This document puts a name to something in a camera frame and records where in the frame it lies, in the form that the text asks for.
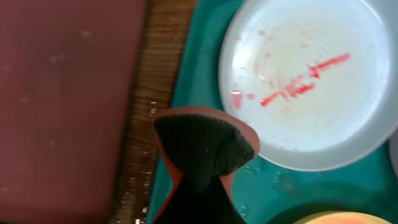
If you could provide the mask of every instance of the green surface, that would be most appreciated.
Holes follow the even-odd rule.
[[[202,0],[195,10],[173,107],[203,105],[223,109],[218,59],[229,22],[241,0]],[[147,223],[152,223],[172,189],[159,159]],[[237,171],[233,201],[248,223],[292,223],[316,212],[370,213],[398,223],[398,180],[383,145],[368,157],[337,170],[297,172],[258,157]]]

